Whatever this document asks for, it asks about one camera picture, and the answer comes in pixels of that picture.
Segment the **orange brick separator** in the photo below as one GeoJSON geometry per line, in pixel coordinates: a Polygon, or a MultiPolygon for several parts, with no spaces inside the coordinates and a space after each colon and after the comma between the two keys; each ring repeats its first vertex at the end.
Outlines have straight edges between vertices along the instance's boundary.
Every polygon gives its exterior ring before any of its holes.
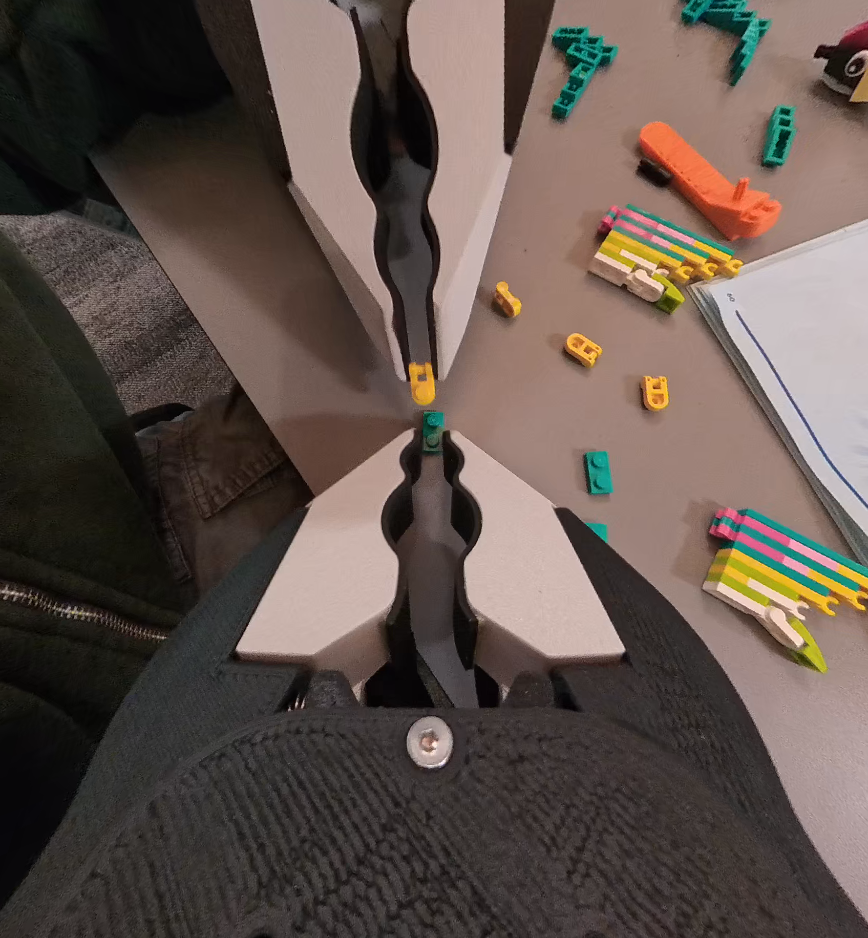
{"type": "Polygon", "coordinates": [[[638,138],[641,153],[672,176],[674,188],[728,240],[756,238],[778,222],[782,205],[752,188],[749,177],[728,180],[670,125],[651,122],[638,138]]]}

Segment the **teal lego branch structure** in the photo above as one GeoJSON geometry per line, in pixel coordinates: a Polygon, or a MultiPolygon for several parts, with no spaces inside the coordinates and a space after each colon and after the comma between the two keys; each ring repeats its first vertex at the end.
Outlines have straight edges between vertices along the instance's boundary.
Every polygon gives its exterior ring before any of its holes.
{"type": "Polygon", "coordinates": [[[609,67],[618,54],[618,46],[592,35],[586,26],[561,26],[552,35],[552,45],[564,56],[569,74],[552,105],[552,117],[565,121],[586,93],[596,72],[609,67]]]}
{"type": "Polygon", "coordinates": [[[761,16],[748,1],[687,1],[683,3],[680,18],[686,25],[703,22],[737,38],[728,64],[731,87],[745,75],[771,27],[771,19],[761,16]]]}

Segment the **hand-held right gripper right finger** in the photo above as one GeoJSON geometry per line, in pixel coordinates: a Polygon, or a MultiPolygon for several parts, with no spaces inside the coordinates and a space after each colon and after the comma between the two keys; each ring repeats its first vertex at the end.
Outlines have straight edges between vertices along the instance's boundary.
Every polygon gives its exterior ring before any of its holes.
{"type": "Polygon", "coordinates": [[[451,526],[464,547],[452,632],[477,704],[498,706],[520,674],[615,665],[625,656],[562,513],[470,439],[442,439],[451,526]]]}

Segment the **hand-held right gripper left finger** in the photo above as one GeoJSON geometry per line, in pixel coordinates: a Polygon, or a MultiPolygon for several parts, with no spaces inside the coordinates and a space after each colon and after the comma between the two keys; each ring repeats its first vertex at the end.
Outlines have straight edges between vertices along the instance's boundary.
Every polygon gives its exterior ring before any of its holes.
{"type": "Polygon", "coordinates": [[[237,663],[291,676],[339,672],[372,702],[423,704],[396,545],[421,469],[403,431],[311,500],[235,647],[237,663]]]}

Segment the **lego instruction booklet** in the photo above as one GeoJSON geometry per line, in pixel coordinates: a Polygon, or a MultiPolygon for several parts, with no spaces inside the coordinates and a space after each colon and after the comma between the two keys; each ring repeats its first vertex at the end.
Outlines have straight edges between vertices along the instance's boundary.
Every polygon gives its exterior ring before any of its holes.
{"type": "Polygon", "coordinates": [[[868,567],[868,219],[689,295],[868,567]]]}

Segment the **teal lego beam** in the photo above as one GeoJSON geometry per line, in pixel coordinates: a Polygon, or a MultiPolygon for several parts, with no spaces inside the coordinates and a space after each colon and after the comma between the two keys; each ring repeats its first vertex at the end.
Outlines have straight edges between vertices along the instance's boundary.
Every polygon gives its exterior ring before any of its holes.
{"type": "Polygon", "coordinates": [[[773,108],[760,158],[762,168],[779,169],[787,163],[798,132],[796,111],[793,105],[780,104],[773,108]]]}

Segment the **striped lego wing assembly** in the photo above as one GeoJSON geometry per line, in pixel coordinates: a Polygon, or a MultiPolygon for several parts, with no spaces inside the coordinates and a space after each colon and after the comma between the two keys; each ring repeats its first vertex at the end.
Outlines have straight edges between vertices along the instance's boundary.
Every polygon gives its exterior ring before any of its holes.
{"type": "Polygon", "coordinates": [[[685,303],[684,287],[736,277],[744,265],[726,246],[635,205],[612,206],[597,236],[588,274],[666,314],[685,303]]]}
{"type": "Polygon", "coordinates": [[[716,510],[709,534],[720,547],[702,590],[756,620],[793,661],[825,674],[805,613],[835,616],[839,604],[866,612],[868,568],[756,510],[716,510]]]}

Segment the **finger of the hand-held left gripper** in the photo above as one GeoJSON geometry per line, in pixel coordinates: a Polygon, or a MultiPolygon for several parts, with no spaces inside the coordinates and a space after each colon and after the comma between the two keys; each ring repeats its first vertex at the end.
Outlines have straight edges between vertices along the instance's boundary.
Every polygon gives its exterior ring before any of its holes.
{"type": "Polygon", "coordinates": [[[466,333],[510,171],[505,24],[502,1],[413,2],[406,15],[409,74],[432,130],[425,217],[435,237],[430,307],[439,379],[466,333]]]}
{"type": "Polygon", "coordinates": [[[404,302],[380,199],[389,140],[359,13],[327,1],[254,1],[252,8],[290,193],[369,338],[404,378],[404,302]]]}

